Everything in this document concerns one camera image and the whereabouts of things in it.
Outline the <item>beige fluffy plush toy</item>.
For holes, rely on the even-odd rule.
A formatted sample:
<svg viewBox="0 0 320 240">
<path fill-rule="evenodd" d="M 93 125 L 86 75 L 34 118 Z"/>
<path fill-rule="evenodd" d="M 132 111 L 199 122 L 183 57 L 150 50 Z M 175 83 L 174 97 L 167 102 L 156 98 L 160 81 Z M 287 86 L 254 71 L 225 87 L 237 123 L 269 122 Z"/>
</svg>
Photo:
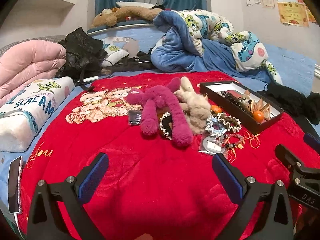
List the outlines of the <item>beige fluffy plush toy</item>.
<svg viewBox="0 0 320 240">
<path fill-rule="evenodd" d="M 206 96 L 195 92 L 186 76 L 181 77 L 180 80 L 180 88 L 174 94 L 180 102 L 180 107 L 193 134 L 202 134 L 206 120 L 211 115 L 211 105 Z"/>
</svg>

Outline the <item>black white scrunchie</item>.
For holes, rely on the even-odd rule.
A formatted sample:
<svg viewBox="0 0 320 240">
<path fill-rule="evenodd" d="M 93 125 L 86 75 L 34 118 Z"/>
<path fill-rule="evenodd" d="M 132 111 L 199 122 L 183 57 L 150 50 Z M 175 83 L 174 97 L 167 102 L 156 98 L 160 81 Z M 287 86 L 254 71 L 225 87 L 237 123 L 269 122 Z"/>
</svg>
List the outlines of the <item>black white scrunchie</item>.
<svg viewBox="0 0 320 240">
<path fill-rule="evenodd" d="M 172 126 L 173 120 L 171 113 L 163 113 L 163 115 L 159 119 L 159 129 L 161 131 L 161 135 L 168 140 L 172 140 Z"/>
</svg>

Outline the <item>black card plastic packet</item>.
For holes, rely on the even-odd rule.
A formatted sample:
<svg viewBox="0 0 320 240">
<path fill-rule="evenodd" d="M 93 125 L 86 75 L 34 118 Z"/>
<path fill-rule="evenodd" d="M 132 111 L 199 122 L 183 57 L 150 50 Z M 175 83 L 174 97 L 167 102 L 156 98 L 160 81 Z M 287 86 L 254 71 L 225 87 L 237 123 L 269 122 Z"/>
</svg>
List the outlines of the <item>black card plastic packet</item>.
<svg viewBox="0 0 320 240">
<path fill-rule="evenodd" d="M 130 110 L 128 112 L 129 125 L 139 125 L 142 117 L 142 111 Z"/>
</svg>

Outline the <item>magenta plush toy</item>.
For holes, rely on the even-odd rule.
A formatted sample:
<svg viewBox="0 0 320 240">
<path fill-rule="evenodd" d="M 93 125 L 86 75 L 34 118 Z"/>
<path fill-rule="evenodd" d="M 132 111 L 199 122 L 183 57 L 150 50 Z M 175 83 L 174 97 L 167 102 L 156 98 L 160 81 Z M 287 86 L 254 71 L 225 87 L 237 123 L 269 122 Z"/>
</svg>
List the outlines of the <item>magenta plush toy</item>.
<svg viewBox="0 0 320 240">
<path fill-rule="evenodd" d="M 168 110 L 172 116 L 173 143 L 178 147 L 187 147 L 193 141 L 193 133 L 174 94 L 180 85 L 180 78 L 175 77 L 165 86 L 156 85 L 146 91 L 133 88 L 129 91 L 126 101 L 131 105 L 142 107 L 140 129 L 146 136 L 153 136 L 158 132 L 160 128 L 158 113 Z"/>
</svg>

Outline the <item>black clothing pile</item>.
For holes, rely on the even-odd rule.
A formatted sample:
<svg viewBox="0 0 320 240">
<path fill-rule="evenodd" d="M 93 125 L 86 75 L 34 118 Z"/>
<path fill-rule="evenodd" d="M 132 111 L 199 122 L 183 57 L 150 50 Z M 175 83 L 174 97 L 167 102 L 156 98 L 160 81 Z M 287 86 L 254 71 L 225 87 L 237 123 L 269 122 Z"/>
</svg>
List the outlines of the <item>black clothing pile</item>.
<svg viewBox="0 0 320 240">
<path fill-rule="evenodd" d="M 308 96 L 276 83 L 266 84 L 258 93 L 272 100 L 292 117 L 304 116 L 312 124 L 319 124 L 319 93 Z"/>
</svg>

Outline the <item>orange tangerine in box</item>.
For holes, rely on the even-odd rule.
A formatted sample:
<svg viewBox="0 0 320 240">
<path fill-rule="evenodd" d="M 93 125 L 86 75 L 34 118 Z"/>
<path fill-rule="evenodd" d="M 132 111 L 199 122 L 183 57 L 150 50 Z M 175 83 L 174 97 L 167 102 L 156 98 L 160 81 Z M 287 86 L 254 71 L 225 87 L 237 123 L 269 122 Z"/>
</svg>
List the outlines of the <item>orange tangerine in box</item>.
<svg viewBox="0 0 320 240">
<path fill-rule="evenodd" d="M 259 110 L 254 111 L 253 112 L 253 119 L 258 123 L 262 123 L 264 120 L 264 113 Z"/>
</svg>

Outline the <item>black cardboard tray box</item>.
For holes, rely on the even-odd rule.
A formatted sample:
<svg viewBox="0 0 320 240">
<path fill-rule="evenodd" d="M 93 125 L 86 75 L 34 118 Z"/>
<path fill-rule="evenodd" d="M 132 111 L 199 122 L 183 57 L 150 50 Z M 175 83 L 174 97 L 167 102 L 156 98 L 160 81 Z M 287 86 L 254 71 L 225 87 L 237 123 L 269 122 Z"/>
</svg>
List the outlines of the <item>black cardboard tray box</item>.
<svg viewBox="0 0 320 240">
<path fill-rule="evenodd" d="M 207 94 L 231 116 L 238 118 L 242 126 L 253 134 L 258 134 L 280 120 L 284 112 L 267 98 L 243 86 L 236 81 L 205 82 L 200 84 L 200 93 Z M 259 122 L 254 118 L 258 103 L 264 119 Z"/>
</svg>

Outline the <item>black hair claw clip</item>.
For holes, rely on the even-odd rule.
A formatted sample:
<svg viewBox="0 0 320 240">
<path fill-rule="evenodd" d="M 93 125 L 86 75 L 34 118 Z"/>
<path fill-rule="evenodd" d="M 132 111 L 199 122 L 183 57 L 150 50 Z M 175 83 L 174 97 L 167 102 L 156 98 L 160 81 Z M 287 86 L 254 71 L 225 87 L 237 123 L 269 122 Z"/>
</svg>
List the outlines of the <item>black hair claw clip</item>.
<svg viewBox="0 0 320 240">
<path fill-rule="evenodd" d="M 218 94 L 222 97 L 224 97 L 226 100 L 230 101 L 232 104 L 236 105 L 238 108 L 240 108 L 243 112 L 248 114 L 249 116 L 253 116 L 253 113 L 249 110 L 250 104 L 245 104 L 242 100 L 242 98 L 236 97 L 230 92 L 218 92 Z"/>
</svg>

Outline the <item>clear plastic packet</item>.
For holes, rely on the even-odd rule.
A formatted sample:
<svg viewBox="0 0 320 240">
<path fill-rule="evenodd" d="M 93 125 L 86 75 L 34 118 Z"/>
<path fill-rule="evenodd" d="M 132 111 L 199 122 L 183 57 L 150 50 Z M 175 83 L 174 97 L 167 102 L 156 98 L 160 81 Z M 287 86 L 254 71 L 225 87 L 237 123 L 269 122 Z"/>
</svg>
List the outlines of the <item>clear plastic packet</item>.
<svg viewBox="0 0 320 240">
<path fill-rule="evenodd" d="M 203 135 L 199 145 L 199 152 L 208 155 L 216 155 L 217 153 L 226 153 L 227 149 L 216 141 L 214 137 Z"/>
</svg>

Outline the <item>white scream pillow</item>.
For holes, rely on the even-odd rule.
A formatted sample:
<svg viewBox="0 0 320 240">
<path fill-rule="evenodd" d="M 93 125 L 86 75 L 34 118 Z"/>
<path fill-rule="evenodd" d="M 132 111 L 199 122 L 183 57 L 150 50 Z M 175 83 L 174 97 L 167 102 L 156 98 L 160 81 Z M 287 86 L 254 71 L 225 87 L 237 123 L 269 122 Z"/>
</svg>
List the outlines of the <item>white scream pillow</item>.
<svg viewBox="0 0 320 240">
<path fill-rule="evenodd" d="M 40 79 L 1 107 L 1 151 L 24 152 L 74 89 L 70 77 Z"/>
</svg>

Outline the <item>white tube pen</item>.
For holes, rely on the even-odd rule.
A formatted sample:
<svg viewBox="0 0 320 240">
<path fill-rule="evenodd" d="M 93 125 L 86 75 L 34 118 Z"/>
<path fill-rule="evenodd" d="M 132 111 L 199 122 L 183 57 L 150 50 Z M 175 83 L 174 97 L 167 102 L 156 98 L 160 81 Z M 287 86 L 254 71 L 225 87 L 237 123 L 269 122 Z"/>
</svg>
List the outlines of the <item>white tube pen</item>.
<svg viewBox="0 0 320 240">
<path fill-rule="evenodd" d="M 93 81 L 95 81 L 95 80 L 97 80 L 97 79 L 99 79 L 99 76 L 92 76 L 92 77 L 87 77 L 87 78 L 84 78 L 83 79 L 83 83 L 87 83 L 87 82 L 93 82 Z"/>
</svg>

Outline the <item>pink quilt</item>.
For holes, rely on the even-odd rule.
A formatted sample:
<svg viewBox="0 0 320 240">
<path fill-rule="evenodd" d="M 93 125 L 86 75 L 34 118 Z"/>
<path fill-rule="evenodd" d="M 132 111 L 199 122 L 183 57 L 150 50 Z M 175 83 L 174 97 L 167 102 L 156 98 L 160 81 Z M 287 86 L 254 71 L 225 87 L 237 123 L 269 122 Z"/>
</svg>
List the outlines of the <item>pink quilt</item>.
<svg viewBox="0 0 320 240">
<path fill-rule="evenodd" d="M 52 79 L 66 62 L 66 49 L 43 40 L 19 43 L 1 56 L 1 105 L 35 80 Z"/>
</svg>

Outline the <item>black puffer jacket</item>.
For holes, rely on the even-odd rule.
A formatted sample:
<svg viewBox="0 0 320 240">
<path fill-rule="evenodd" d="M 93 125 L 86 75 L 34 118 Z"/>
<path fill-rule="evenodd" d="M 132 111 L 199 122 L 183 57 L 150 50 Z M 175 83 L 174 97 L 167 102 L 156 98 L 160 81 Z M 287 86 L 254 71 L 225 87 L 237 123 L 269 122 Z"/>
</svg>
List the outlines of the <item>black puffer jacket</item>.
<svg viewBox="0 0 320 240">
<path fill-rule="evenodd" d="M 84 78 L 101 74 L 101 64 L 107 58 L 103 41 L 88 36 L 81 27 L 59 41 L 66 50 L 66 62 L 57 71 L 56 77 L 68 76 L 77 81 L 80 74 Z"/>
</svg>

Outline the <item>small monster print pillow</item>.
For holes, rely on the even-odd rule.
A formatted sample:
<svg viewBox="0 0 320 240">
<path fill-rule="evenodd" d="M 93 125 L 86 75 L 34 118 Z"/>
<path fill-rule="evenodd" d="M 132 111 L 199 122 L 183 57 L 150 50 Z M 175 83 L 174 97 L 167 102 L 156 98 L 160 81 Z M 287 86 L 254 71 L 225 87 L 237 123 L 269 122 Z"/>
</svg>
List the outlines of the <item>small monster print pillow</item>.
<svg viewBox="0 0 320 240">
<path fill-rule="evenodd" d="M 103 50 L 107 52 L 107 57 L 102 62 L 102 67 L 114 66 L 121 59 L 129 55 L 129 53 L 126 50 L 111 43 L 104 42 Z"/>
</svg>

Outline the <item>white wall shelf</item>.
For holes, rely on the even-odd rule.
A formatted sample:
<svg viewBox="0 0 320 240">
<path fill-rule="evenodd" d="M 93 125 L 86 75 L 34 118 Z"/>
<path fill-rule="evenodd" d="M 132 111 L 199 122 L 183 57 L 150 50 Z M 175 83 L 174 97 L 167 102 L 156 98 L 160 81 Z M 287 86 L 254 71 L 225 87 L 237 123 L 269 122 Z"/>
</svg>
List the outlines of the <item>white wall shelf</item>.
<svg viewBox="0 0 320 240">
<path fill-rule="evenodd" d="M 18 0 L 16 5 L 19 8 L 27 9 L 49 8 L 62 10 L 73 7 L 74 3 L 67 0 Z"/>
</svg>

